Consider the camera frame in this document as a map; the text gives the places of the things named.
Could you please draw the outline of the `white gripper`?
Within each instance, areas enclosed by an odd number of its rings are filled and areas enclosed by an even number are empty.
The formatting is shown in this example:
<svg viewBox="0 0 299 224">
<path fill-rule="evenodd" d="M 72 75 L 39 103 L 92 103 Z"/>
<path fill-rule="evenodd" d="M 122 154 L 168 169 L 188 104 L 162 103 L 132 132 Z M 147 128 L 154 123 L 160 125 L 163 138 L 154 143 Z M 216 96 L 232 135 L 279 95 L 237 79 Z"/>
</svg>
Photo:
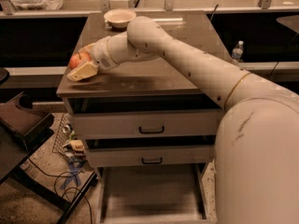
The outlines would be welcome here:
<svg viewBox="0 0 299 224">
<path fill-rule="evenodd" d="M 78 53 L 90 53 L 92 61 L 98 66 L 100 70 L 110 70 L 116 68 L 118 65 L 112 60 L 108 52 L 109 36 L 91 43 L 78 50 Z M 71 81 L 81 81 L 82 79 L 93 77 L 97 74 L 98 68 L 91 62 L 82 62 L 78 67 L 73 69 L 67 78 Z"/>
</svg>

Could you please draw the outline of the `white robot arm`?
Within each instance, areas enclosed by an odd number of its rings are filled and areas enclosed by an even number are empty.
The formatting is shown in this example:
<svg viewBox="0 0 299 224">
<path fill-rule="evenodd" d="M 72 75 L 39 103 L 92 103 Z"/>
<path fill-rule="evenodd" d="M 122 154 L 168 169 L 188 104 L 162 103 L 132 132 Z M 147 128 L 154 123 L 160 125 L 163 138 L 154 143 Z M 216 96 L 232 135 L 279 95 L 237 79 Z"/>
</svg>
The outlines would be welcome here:
<svg viewBox="0 0 299 224">
<path fill-rule="evenodd" d="M 196 49 L 139 16 L 125 32 L 84 47 L 68 78 L 159 56 L 225 114 L 216 136 L 218 224 L 299 224 L 299 95 Z"/>
</svg>

